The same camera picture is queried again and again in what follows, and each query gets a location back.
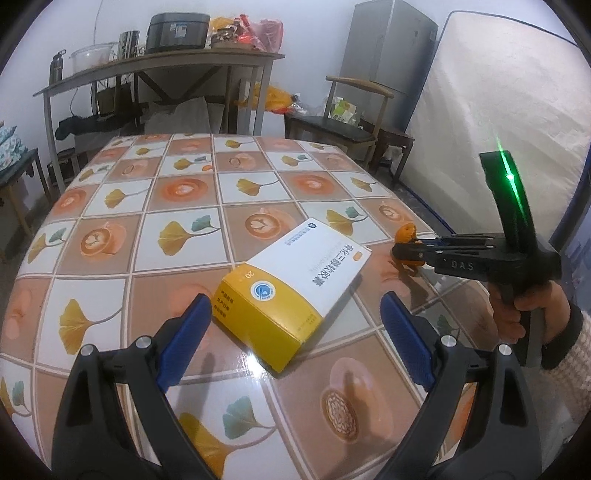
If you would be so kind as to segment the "orange peel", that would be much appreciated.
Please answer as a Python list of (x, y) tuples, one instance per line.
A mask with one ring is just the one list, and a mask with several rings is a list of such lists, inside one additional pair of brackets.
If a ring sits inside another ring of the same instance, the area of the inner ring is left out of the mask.
[[(407, 222), (398, 229), (394, 235), (394, 245), (419, 243), (417, 238), (417, 227), (413, 222)], [(394, 261), (400, 264), (403, 268), (417, 273), (419, 268), (424, 265), (424, 262), (417, 260), (404, 260), (402, 257), (393, 255)]]

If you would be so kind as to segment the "yellow white medicine box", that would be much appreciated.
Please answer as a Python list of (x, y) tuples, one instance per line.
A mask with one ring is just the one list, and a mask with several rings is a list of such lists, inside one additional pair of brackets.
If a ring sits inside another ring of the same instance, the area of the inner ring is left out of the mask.
[(308, 218), (226, 274), (218, 323), (280, 374), (359, 277), (372, 251)]

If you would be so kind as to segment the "dark wooden stool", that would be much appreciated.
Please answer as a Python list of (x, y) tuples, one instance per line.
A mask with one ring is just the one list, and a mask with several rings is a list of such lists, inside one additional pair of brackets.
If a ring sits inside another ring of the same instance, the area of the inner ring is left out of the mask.
[(392, 172), (393, 182), (394, 184), (397, 184), (400, 181), (404, 168), (407, 165), (411, 151), (415, 144), (415, 139), (401, 130), (390, 130), (383, 128), (380, 129), (379, 133), (376, 135), (376, 138), (377, 142), (366, 169), (372, 174), (377, 173), (382, 160), (386, 157), (386, 153), (391, 147), (393, 147), (394, 150), (399, 150), (402, 154), (398, 160), (397, 166), (394, 167), (394, 171)]

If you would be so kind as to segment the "wooden chair right side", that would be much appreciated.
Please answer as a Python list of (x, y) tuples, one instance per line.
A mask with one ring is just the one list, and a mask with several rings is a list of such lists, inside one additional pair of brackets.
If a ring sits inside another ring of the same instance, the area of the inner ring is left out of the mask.
[[(394, 90), (370, 80), (329, 75), (325, 80), (331, 83), (331, 89), (329, 89), (322, 115), (311, 115), (311, 113), (305, 113), (293, 108), (290, 113), (284, 116), (284, 134), (289, 139), (300, 138), (301, 133), (315, 134), (335, 141), (338, 146), (344, 147), (346, 151), (349, 148), (365, 148), (363, 169), (369, 170), (377, 148), (388, 103), (394, 98)], [(335, 101), (335, 93), (337, 93), (339, 84), (382, 98), (378, 117), (373, 123), (372, 130), (368, 131), (359, 125), (361, 119), (352, 104), (349, 104), (344, 99)]]

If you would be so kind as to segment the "white mattress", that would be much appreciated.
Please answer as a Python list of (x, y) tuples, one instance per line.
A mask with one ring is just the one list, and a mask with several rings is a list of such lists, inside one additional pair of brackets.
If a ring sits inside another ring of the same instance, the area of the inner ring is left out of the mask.
[(498, 15), (450, 14), (414, 114), (402, 181), (459, 233), (497, 232), (480, 154), (509, 151), (536, 230), (551, 237), (590, 146), (590, 66), (578, 46)]

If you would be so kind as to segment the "yellow plastic bag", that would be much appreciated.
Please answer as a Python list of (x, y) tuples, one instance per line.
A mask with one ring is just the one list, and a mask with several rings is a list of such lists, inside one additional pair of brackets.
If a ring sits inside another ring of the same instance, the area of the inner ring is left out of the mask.
[[(245, 108), (247, 106), (252, 107), (252, 110), (256, 110), (257, 105), (259, 104), (259, 91), (260, 91), (260, 83), (256, 82), (253, 87), (252, 96), (250, 96), (249, 100), (245, 99), (242, 101), (238, 101), (236, 105), (241, 108)], [(270, 85), (266, 90), (266, 102), (264, 102), (264, 110), (270, 111), (276, 114), (284, 114), (288, 110), (290, 110), (291, 105), (294, 103), (293, 98), (291, 97), (290, 93), (286, 90), (274, 87)]]

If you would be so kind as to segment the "grey refrigerator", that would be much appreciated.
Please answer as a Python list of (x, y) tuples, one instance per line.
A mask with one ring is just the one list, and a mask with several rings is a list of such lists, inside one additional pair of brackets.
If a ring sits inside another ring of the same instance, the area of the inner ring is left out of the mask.
[(438, 25), (405, 1), (356, 4), (339, 75), (394, 91), (383, 118), (384, 129), (407, 129), (429, 72), (437, 34)]

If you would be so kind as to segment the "pink plastic bag on shelf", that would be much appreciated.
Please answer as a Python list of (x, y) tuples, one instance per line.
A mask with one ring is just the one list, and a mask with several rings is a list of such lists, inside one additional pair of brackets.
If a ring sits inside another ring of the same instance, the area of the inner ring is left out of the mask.
[(209, 24), (211, 48), (235, 48), (279, 53), (283, 45), (283, 23), (279, 20), (252, 22), (242, 14), (235, 18), (216, 17)]

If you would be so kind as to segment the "wooden chair with cushion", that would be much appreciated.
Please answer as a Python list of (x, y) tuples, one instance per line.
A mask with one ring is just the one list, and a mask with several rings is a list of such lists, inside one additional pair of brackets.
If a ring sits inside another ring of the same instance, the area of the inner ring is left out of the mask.
[(18, 183), (23, 176), (30, 178), (37, 176), (48, 207), (53, 203), (53, 196), (41, 164), (38, 149), (25, 148), (26, 150), (16, 163), (1, 171), (1, 205), (4, 205), (5, 200), (8, 201), (22, 234), (25, 238), (31, 240), (33, 238), (33, 232), (31, 224), (27, 220), (28, 211), (25, 210), (25, 203), (17, 194)]

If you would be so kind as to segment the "floral cushion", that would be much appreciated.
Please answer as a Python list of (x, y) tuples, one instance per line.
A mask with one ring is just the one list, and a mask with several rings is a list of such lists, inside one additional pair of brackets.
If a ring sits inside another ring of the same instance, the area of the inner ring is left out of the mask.
[(1, 127), (0, 134), (0, 170), (3, 171), (16, 163), (26, 148), (16, 134), (16, 126)]

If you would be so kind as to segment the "grey rice cooker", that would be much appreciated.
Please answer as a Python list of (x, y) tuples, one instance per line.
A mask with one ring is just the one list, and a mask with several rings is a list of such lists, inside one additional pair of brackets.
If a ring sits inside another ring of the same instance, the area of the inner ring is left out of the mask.
[(145, 53), (204, 49), (211, 16), (192, 12), (154, 15), (147, 30)]

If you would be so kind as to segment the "metal water bottle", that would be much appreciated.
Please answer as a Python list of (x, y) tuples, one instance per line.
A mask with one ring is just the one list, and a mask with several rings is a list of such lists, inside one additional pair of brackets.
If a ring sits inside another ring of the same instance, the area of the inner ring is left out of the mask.
[(56, 84), (63, 78), (63, 63), (64, 63), (64, 55), (66, 53), (65, 49), (58, 51), (51, 60), (50, 68), (49, 68), (49, 80), (48, 83), (50, 85)]

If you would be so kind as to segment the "clear plastic bowl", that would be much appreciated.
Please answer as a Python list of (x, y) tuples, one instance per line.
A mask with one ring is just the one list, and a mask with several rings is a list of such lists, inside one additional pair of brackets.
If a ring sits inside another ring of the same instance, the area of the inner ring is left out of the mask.
[(107, 42), (83, 47), (71, 53), (74, 74), (109, 62), (113, 55), (115, 42)]

